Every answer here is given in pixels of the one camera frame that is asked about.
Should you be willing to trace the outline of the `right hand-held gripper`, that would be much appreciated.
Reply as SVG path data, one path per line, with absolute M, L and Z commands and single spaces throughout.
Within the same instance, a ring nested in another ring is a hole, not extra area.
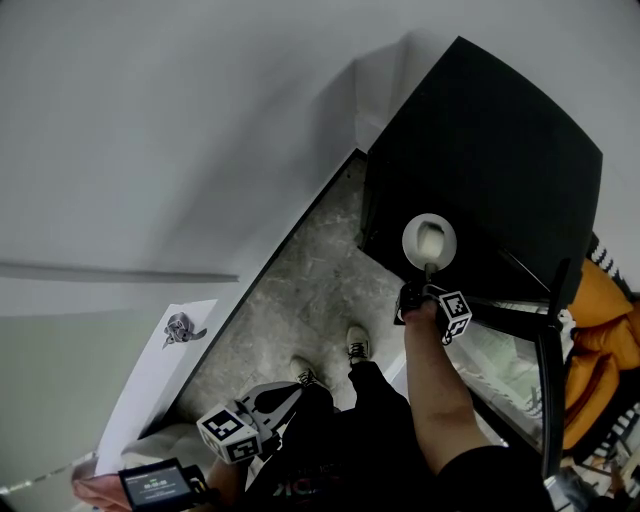
M 421 308 L 425 302 L 435 302 L 436 326 L 442 335 L 444 346 L 454 338 L 461 336 L 472 319 L 472 312 L 460 291 L 447 292 L 431 284 L 434 274 L 439 270 L 435 263 L 426 263 L 425 282 L 408 282 L 400 290 L 395 307 L 395 325 L 404 325 L 403 315 Z

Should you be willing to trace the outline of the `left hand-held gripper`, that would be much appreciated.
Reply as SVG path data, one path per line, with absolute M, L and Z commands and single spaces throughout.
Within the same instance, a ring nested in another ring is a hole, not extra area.
M 279 446 L 280 430 L 296 412 L 302 391 L 297 382 L 261 384 L 241 399 L 216 405 L 196 425 L 205 445 L 226 464 L 255 457 L 265 462 Z

